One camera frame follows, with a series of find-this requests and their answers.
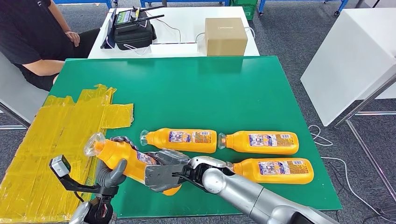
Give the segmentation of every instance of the white table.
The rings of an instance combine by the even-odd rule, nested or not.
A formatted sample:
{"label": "white table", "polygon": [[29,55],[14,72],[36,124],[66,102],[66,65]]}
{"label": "white table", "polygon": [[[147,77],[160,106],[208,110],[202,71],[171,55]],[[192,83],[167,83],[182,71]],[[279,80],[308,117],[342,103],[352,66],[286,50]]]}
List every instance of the white table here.
{"label": "white table", "polygon": [[[396,8],[344,9],[301,77],[324,126],[396,73]],[[396,98],[392,85],[377,98]]]}
{"label": "white table", "polygon": [[[125,11],[130,8],[117,8],[117,13]],[[197,57],[206,56],[205,39],[204,35],[198,38],[198,51],[195,53],[177,53],[169,52],[168,54],[152,54],[151,49],[147,49],[144,55],[138,55],[132,50],[119,50],[116,46],[115,49],[100,49],[103,41],[106,38],[107,26],[110,20],[111,13],[114,9],[110,9],[100,28],[100,32],[92,47],[88,58],[107,59],[107,58],[148,58],[148,57]],[[195,38],[199,33],[205,31],[205,18],[241,18],[245,27],[248,27],[248,21],[245,17],[242,7],[165,7],[150,10],[151,15],[165,16],[159,18],[160,20],[168,23],[170,26],[177,28],[181,31],[181,42],[195,42]],[[157,39],[153,43],[179,43],[179,32],[170,29],[164,23],[153,19],[150,21],[157,34]],[[247,30],[247,45],[245,56],[259,56],[256,43],[253,39],[250,30]],[[143,53],[143,49],[137,50],[138,53]]]}

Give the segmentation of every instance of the orange bottle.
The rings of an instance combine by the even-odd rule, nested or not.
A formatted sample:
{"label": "orange bottle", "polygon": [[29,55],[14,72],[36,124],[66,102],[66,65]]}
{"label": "orange bottle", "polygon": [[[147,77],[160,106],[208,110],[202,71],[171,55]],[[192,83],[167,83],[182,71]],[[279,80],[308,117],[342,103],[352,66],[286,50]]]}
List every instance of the orange bottle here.
{"label": "orange bottle", "polygon": [[239,131],[219,134],[218,146],[240,153],[291,155],[298,150],[297,135],[292,132]]}
{"label": "orange bottle", "polygon": [[217,134],[212,130],[161,128],[154,132],[143,130],[140,134],[142,146],[147,144],[157,148],[177,151],[214,153]]}
{"label": "orange bottle", "polygon": [[257,183],[306,184],[313,180],[313,168],[307,159],[247,159],[233,165],[234,173]]}
{"label": "orange bottle", "polygon": [[[110,169],[114,169],[121,159],[127,160],[124,175],[144,184],[145,169],[147,165],[157,165],[157,161],[144,153],[134,150],[126,142],[115,142],[107,140],[102,133],[95,133],[84,147],[84,153],[88,156],[97,156]],[[167,196],[174,195],[177,188],[165,190]]]}

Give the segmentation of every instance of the man's hand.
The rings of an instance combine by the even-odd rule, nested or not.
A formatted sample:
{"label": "man's hand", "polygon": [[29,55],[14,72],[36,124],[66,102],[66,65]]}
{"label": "man's hand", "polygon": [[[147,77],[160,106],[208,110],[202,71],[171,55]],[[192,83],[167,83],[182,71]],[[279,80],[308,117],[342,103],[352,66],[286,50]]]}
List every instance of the man's hand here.
{"label": "man's hand", "polygon": [[78,47],[78,45],[80,44],[80,36],[78,35],[78,33],[66,31],[65,34],[70,39],[70,41],[73,42],[74,46]]}

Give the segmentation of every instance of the yellow taped surface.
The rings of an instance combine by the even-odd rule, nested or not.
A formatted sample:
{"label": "yellow taped surface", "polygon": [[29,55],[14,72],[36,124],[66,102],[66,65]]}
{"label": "yellow taped surface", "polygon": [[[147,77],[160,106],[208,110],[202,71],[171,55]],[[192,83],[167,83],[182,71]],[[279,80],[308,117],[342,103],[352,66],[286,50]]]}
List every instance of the yellow taped surface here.
{"label": "yellow taped surface", "polygon": [[[69,220],[79,200],[66,191],[49,168],[55,156],[64,154],[70,176],[93,184],[96,159],[83,147],[95,132],[130,126],[133,104],[110,105],[114,88],[97,85],[72,98],[48,96],[36,115],[0,185],[0,222],[33,223]],[[89,199],[90,194],[83,194]]]}

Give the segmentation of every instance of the green tabletop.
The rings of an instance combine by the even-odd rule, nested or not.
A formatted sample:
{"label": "green tabletop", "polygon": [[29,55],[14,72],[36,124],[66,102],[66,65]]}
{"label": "green tabletop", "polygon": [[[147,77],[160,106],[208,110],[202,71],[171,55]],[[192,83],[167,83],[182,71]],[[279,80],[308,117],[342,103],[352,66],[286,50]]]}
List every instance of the green tabletop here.
{"label": "green tabletop", "polygon": [[[292,157],[312,163],[313,181],[263,186],[319,210],[342,208],[276,56],[69,60],[50,94],[70,95],[77,100],[82,89],[92,89],[96,84],[117,89],[113,104],[134,103],[132,126],[109,129],[106,136],[126,135],[137,145],[143,129],[163,127],[212,129],[226,134],[242,130],[296,133],[300,148]],[[158,150],[154,146],[139,149]],[[244,154],[228,148],[208,155],[230,162],[282,157]],[[119,217],[239,213],[220,197],[188,182],[174,196],[165,196],[130,178],[120,185],[112,205]]]}

